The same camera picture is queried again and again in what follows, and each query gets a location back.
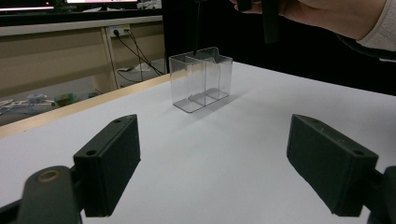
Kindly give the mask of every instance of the wall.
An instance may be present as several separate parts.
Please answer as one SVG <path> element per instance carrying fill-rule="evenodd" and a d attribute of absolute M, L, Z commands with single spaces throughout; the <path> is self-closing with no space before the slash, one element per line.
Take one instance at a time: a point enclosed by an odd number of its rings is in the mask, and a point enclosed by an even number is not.
<path fill-rule="evenodd" d="M 161 21 L 132 23 L 131 30 L 149 60 L 163 58 Z M 100 92 L 114 91 L 116 69 L 138 61 L 100 26 L 0 36 L 0 49 L 0 97 L 81 77 L 93 77 Z"/>

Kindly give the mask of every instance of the monitor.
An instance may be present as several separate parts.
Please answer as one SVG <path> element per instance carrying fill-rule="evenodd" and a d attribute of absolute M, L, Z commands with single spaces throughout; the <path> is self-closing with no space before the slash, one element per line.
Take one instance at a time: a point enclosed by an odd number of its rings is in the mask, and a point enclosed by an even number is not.
<path fill-rule="evenodd" d="M 0 0 L 0 14 L 18 14 L 26 12 L 52 11 L 50 0 Z"/>
<path fill-rule="evenodd" d="M 69 6 L 78 6 L 86 11 L 135 8 L 139 0 L 65 0 Z"/>

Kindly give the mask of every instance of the wall socket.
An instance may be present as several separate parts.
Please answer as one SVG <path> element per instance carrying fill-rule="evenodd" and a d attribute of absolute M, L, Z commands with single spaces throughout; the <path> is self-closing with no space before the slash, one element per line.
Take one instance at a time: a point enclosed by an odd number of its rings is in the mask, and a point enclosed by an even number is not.
<path fill-rule="evenodd" d="M 109 26 L 108 30 L 110 32 L 111 37 L 116 37 L 116 35 L 114 34 L 115 30 L 119 31 L 120 36 L 129 35 L 128 31 L 130 30 L 130 27 L 129 24 L 114 25 L 114 26 Z"/>

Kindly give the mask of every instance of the white table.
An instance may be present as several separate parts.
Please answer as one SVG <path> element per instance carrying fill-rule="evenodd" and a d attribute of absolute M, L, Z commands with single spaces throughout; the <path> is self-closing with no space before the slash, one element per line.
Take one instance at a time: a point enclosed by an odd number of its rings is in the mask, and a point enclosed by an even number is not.
<path fill-rule="evenodd" d="M 129 114 L 138 117 L 142 161 L 113 215 L 82 212 L 84 223 L 366 223 L 366 208 L 360 217 L 332 215 L 290 165 L 292 114 L 371 149 L 381 173 L 396 164 L 396 97 L 233 63 L 231 96 L 191 114 L 172 105 L 165 81 L 3 137 L 0 206 L 21 197 L 32 173 L 71 167 L 82 146 Z"/>

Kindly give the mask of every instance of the transparent box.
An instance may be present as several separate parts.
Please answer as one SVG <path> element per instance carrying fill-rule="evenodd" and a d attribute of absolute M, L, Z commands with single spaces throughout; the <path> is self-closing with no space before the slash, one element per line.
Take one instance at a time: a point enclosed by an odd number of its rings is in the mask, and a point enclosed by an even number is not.
<path fill-rule="evenodd" d="M 218 48 L 169 57 L 173 105 L 191 113 L 230 95 L 233 59 Z"/>

